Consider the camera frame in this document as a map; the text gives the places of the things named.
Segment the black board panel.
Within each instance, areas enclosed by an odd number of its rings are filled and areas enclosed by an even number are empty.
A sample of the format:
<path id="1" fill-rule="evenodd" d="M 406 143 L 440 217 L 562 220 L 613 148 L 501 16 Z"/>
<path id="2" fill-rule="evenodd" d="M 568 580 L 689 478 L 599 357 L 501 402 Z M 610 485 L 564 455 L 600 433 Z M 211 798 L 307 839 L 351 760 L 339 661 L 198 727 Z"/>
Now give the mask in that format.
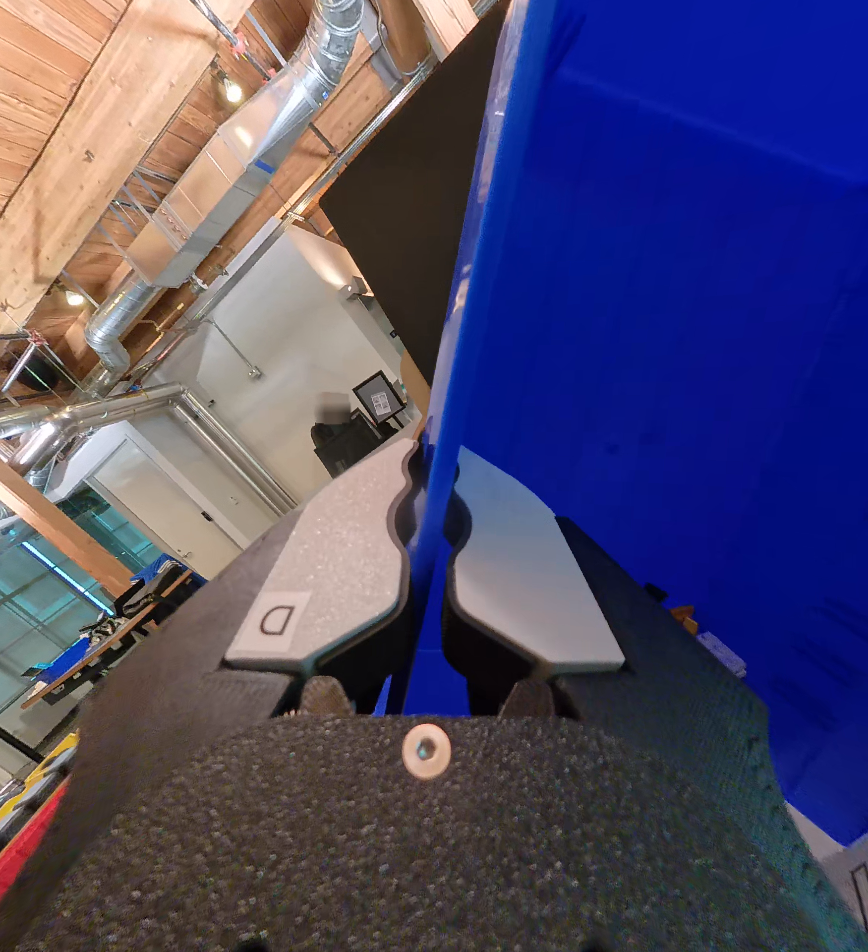
<path id="1" fill-rule="evenodd" d="M 490 7 L 320 202 L 429 386 L 509 5 Z"/>

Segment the blue plastic storage bin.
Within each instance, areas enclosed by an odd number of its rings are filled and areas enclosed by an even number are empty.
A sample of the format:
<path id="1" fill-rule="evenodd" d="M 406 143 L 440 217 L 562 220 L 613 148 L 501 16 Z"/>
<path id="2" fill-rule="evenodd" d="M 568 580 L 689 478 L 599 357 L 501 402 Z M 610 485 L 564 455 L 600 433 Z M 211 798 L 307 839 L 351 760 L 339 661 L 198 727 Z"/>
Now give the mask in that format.
<path id="1" fill-rule="evenodd" d="M 529 2 L 442 446 L 693 604 L 868 832 L 868 2 Z"/>

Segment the red plastic bin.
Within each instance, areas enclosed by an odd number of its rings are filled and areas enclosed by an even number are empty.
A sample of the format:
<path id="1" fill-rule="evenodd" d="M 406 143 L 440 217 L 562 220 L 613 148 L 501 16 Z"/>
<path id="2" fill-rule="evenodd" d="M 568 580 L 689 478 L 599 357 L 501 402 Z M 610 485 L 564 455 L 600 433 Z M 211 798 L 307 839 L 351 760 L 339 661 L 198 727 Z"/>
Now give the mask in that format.
<path id="1" fill-rule="evenodd" d="M 53 792 L 48 801 L 40 807 L 37 813 L 23 830 L 0 851 L 0 900 L 14 884 L 23 870 L 24 864 L 37 851 L 42 840 L 54 819 L 60 801 L 70 786 L 70 779 L 65 779 Z"/>

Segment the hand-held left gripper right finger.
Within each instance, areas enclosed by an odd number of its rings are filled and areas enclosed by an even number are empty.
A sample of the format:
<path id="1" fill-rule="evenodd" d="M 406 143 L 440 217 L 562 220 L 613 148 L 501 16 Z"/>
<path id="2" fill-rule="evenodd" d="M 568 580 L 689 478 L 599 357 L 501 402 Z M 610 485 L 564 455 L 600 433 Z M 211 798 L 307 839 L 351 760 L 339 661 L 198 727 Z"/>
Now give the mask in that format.
<path id="1" fill-rule="evenodd" d="M 462 447 L 442 649 L 470 681 L 613 673 L 625 655 L 553 510 Z"/>

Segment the silver round duct pipe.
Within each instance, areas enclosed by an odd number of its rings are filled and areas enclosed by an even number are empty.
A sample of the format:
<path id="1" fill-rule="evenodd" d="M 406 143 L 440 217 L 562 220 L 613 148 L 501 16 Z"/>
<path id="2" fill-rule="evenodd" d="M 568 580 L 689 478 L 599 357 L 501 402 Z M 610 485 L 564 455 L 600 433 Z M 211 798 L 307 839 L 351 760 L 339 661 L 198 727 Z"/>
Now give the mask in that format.
<path id="1" fill-rule="evenodd" d="M 297 501 L 249 446 L 209 406 L 181 384 L 162 384 L 59 409 L 29 406 L 0 411 L 0 440 L 22 437 L 9 465 L 20 475 L 40 470 L 78 436 L 109 425 L 172 411 L 272 509 L 283 515 Z"/>

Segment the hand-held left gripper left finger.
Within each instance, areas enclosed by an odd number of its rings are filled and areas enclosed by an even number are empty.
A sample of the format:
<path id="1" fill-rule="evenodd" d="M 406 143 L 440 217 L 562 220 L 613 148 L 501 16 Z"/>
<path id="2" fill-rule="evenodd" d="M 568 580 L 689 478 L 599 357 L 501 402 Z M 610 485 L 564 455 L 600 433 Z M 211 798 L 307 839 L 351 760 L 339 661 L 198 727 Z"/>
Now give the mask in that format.
<path id="1" fill-rule="evenodd" d="M 403 607 L 395 514 L 417 450 L 393 439 L 307 503 L 226 649 L 229 666 L 310 676 Z"/>

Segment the yellow plastic bin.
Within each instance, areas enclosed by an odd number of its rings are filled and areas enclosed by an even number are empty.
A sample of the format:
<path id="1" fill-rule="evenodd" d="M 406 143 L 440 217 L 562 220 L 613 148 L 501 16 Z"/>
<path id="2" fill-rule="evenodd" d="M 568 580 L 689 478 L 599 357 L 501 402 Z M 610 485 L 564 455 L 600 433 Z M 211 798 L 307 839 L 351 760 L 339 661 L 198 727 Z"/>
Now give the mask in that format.
<path id="1" fill-rule="evenodd" d="M 13 779 L 0 791 L 0 851 L 37 815 L 68 778 L 79 744 L 79 732 L 63 738 L 24 779 Z"/>

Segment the framed wall picture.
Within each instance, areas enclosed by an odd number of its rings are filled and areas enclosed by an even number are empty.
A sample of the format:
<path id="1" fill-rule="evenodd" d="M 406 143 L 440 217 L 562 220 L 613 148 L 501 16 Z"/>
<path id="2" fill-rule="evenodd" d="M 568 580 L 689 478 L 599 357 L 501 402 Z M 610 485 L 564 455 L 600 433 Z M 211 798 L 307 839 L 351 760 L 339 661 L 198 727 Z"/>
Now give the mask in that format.
<path id="1" fill-rule="evenodd" d="M 352 388 L 360 406 L 374 426 L 394 421 L 402 423 L 401 414 L 407 410 L 405 398 L 397 383 L 379 370 Z"/>

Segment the glass partition window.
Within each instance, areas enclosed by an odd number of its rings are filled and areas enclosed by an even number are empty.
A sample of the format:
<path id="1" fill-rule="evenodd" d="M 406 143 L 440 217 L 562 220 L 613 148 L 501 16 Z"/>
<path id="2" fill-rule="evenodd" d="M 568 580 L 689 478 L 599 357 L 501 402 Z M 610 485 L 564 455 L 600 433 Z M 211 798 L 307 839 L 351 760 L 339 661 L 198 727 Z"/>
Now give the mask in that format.
<path id="1" fill-rule="evenodd" d="M 37 746 L 75 698 L 23 709 L 25 673 L 56 660 L 81 629 L 112 616 L 116 596 L 21 520 L 0 525 L 0 727 Z"/>

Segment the silver ventilation duct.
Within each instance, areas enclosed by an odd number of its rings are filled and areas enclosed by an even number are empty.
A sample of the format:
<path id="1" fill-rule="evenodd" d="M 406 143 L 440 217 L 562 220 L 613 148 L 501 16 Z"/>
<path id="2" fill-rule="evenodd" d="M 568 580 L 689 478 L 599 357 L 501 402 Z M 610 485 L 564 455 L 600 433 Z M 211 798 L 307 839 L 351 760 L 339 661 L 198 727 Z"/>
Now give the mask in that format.
<path id="1" fill-rule="evenodd" d="M 131 268 L 92 315 L 84 338 L 100 365 L 83 383 L 101 397 L 128 370 L 121 336 L 165 289 L 185 283 L 270 183 L 339 85 L 352 58 L 362 1 L 316 1 L 296 52 L 219 126 L 131 243 Z"/>

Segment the wooden work table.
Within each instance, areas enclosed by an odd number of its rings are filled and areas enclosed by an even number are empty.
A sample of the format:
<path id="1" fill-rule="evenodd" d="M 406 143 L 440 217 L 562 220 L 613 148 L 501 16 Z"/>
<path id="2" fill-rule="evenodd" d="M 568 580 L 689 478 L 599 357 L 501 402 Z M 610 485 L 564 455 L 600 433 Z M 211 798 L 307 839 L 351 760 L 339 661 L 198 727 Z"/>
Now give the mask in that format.
<path id="1" fill-rule="evenodd" d="M 95 684 L 206 584 L 182 562 L 161 556 L 131 578 L 111 609 L 81 627 L 76 642 L 56 660 L 29 673 L 33 686 L 21 708 L 54 706 L 84 684 Z"/>

